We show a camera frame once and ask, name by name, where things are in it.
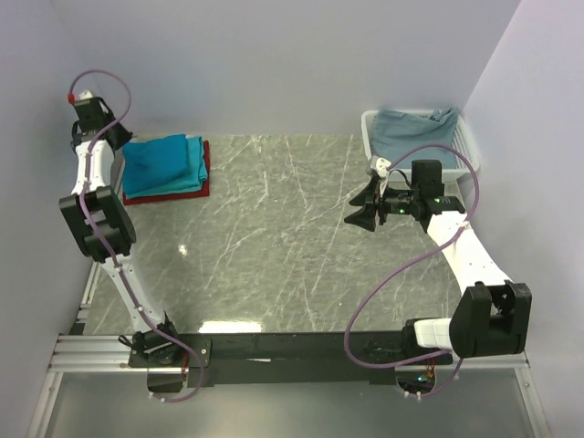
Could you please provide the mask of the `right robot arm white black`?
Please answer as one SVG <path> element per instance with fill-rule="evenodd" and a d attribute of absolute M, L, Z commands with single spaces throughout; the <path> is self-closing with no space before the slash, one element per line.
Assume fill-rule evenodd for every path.
<path fill-rule="evenodd" d="M 411 335 L 400 344 L 403 358 L 420 364 L 433 349 L 464 359 L 522 353 L 532 294 L 497 266 L 469 224 L 463 203 L 446 195 L 441 163 L 413 161 L 405 189 L 389 187 L 388 160 L 374 156 L 369 166 L 370 182 L 351 200 L 358 210 L 345 223 L 372 232 L 390 214 L 413 217 L 441 249 L 461 290 L 451 317 L 411 322 Z"/>

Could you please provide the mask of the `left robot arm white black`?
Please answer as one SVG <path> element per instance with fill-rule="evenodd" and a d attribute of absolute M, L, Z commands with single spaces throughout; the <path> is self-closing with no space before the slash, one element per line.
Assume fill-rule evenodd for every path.
<path fill-rule="evenodd" d="M 88 91 L 70 93 L 68 102 L 77 114 L 72 149 L 78 170 L 72 193 L 59 200 L 59 210 L 82 255 L 109 276 L 130 314 L 132 338 L 120 336 L 119 342 L 170 367 L 180 360 L 183 345 L 166 311 L 142 282 L 132 253 L 136 231 L 110 182 L 115 152 L 132 133 L 101 97 Z"/>

